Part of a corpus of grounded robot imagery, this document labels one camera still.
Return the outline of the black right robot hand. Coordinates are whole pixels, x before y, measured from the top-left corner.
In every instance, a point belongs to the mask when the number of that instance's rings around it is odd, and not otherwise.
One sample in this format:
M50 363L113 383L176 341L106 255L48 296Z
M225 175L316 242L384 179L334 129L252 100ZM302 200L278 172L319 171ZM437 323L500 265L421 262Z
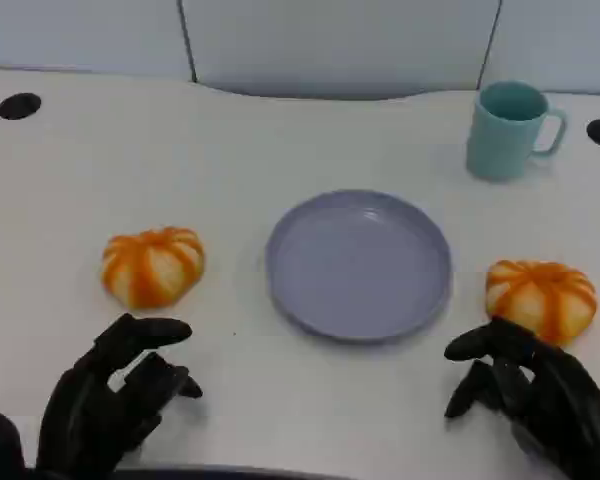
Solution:
M501 317L456 337L444 356L472 363L447 419L480 403L567 478L600 479L600 389L574 356Z

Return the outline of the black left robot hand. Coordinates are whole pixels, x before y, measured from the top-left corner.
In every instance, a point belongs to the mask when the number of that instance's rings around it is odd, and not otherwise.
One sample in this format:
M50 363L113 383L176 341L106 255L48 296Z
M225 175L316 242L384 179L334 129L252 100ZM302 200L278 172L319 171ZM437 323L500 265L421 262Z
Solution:
M41 423L37 470L102 478L160 425L175 397L200 398L188 368L157 352L191 334L187 323L172 318L126 313L114 321L56 384Z

